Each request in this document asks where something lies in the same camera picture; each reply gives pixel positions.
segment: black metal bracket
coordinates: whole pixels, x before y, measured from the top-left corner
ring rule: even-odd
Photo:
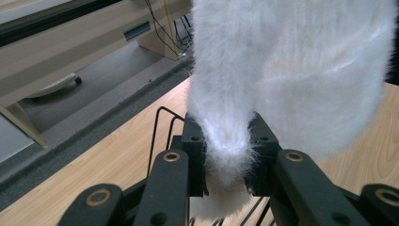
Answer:
[[[261,116],[249,128],[259,161],[245,178],[247,190],[270,197],[258,225],[269,206],[278,225],[399,225],[399,189],[368,185],[354,195],[305,153],[283,150]],[[200,127],[187,115],[183,134],[157,155],[147,179],[123,192],[113,185],[85,190],[59,225],[188,225],[189,197],[207,193],[205,152]]]

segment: screw hole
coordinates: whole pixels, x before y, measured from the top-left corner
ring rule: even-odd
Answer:
[[[200,138],[199,138],[199,137],[191,137],[191,140],[193,140],[193,141],[199,141]]]
[[[99,189],[94,192],[92,192],[88,197],[86,198],[86,204],[88,206],[99,206],[102,205],[108,200],[111,199],[111,191],[108,189]]]
[[[334,219],[335,222],[337,222],[339,225],[350,225],[350,218],[341,213],[333,213],[332,214],[332,219]]]
[[[303,156],[299,153],[287,153],[285,157],[293,162],[302,162]]]
[[[157,213],[152,215],[151,224],[152,225],[164,225],[168,221],[168,216],[164,213]]]
[[[178,153],[166,153],[164,155],[164,160],[167,162],[176,162],[180,159],[180,155]]]
[[[399,194],[392,190],[379,188],[375,191],[376,196],[384,203],[399,206]]]

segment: cable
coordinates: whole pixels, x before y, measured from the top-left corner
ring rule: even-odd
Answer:
[[[256,203],[253,205],[252,209],[250,209],[249,213],[246,215],[246,217],[244,218],[243,222],[241,222],[240,226],[244,226],[246,225],[247,221],[249,220],[249,218],[252,216],[253,212],[255,212],[256,208],[258,208],[258,205],[261,203],[261,201],[263,200],[263,197],[259,198]]]
[[[261,226],[264,217],[266,216],[267,212],[269,211],[269,208],[270,208],[270,199],[267,201],[266,206],[264,207],[261,215],[259,216],[259,219],[258,219],[258,222],[256,223],[256,226]]]
[[[161,40],[161,42],[164,43],[165,46],[167,46],[175,55],[177,55],[177,56],[183,55],[183,54],[185,53],[185,51],[187,51],[187,49],[188,49],[190,46],[189,46],[188,48],[183,48],[183,49],[180,48],[180,47],[176,44],[176,42],[173,40],[173,38],[169,35],[169,33],[165,30],[165,28],[164,28],[163,26],[161,26],[161,24],[159,24],[158,20],[156,20],[154,14],[153,14],[153,11],[152,11],[152,5],[151,5],[151,3],[150,3],[150,0],[145,0],[145,2],[146,2],[146,5],[147,5],[147,7],[148,7],[148,9],[149,9],[149,11],[150,11],[151,16],[152,16],[152,22],[153,22],[153,24],[154,24],[155,33],[156,33],[156,35],[158,36],[159,40]],[[170,46],[161,38],[161,36],[159,35],[158,30],[157,30],[157,28],[156,28],[156,25],[157,25],[157,24],[159,25],[159,27],[161,27],[161,29],[165,32],[165,34],[167,34],[167,36],[169,37],[169,39],[172,41],[173,45],[176,46],[178,49],[184,51],[182,54],[176,53],[176,51],[174,51],[174,49],[173,49],[172,47],[170,47]]]
[[[173,23],[174,23],[175,32],[176,32],[176,40],[177,40],[181,45],[183,45],[183,46],[188,46],[187,48],[189,48],[189,47],[191,46],[192,35],[190,34],[190,32],[188,31],[187,27],[185,26],[185,23],[184,23],[184,21],[183,21],[182,18],[181,18],[181,21],[182,21],[182,23],[183,23],[183,26],[184,26],[184,28],[185,28],[185,32],[187,33],[187,35],[186,35],[184,38],[180,38],[179,31],[178,31],[178,29],[177,29],[177,24],[176,24],[176,22],[174,21]]]
[[[269,223],[269,226],[273,226],[273,225],[275,225],[276,224],[276,221],[274,220],[274,219],[272,219],[271,221],[270,221],[270,223]]]
[[[186,17],[185,15],[184,15],[184,17],[185,17],[185,20],[187,21],[189,27],[191,28],[191,25],[190,25],[190,23],[188,22],[187,17]],[[180,20],[181,20],[182,23],[183,23],[183,26],[184,26],[185,32],[187,32],[187,35],[190,37],[190,39],[193,38],[193,35],[191,35],[190,31],[189,31],[189,30],[187,29],[187,27],[185,26],[185,22],[183,21],[183,18],[182,18],[182,17],[180,18]]]

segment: wooden desk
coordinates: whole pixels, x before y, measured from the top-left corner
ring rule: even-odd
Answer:
[[[89,186],[111,183],[125,189],[144,178],[155,111],[164,105],[183,115],[187,85],[188,81],[183,82],[20,198],[0,213],[0,225],[56,225],[75,197]],[[399,102],[396,100],[399,87],[387,85],[387,89],[377,118],[356,144],[349,151],[320,163],[338,186],[356,193],[369,183],[399,186]],[[167,113],[161,113],[157,152],[165,149],[170,119]],[[181,128],[182,124],[176,122],[175,134],[180,134]],[[224,225],[239,225],[247,211],[227,218]],[[247,225],[254,225],[261,211],[258,208]]]

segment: fuzzy white sock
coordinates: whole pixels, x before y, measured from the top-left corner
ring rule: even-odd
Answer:
[[[249,200],[258,111],[282,148],[312,157],[349,145],[375,114],[392,49],[394,0],[195,0],[188,111],[207,142],[209,197],[192,217],[223,218]]]

